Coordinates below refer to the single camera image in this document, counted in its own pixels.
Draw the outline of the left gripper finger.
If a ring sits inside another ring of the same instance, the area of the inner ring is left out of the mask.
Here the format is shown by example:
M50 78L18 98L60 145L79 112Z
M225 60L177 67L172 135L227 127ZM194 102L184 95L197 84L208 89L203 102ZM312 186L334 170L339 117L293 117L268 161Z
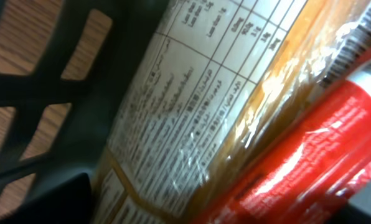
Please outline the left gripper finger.
M81 173L0 218L0 224L86 224L91 216L90 179Z

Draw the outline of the orange noodle packet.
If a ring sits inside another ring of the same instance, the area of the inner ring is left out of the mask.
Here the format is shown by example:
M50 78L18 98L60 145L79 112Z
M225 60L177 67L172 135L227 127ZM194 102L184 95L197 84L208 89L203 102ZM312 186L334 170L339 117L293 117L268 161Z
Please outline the orange noodle packet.
M171 1L100 163L93 223L197 223L371 62L371 1ZM371 160L323 205L371 181Z

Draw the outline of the red white stick packet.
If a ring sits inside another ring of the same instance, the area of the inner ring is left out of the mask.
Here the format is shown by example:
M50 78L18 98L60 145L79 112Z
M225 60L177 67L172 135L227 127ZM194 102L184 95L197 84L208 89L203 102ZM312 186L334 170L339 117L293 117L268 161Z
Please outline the red white stick packet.
M371 160L371 62L341 80L197 223L308 223Z

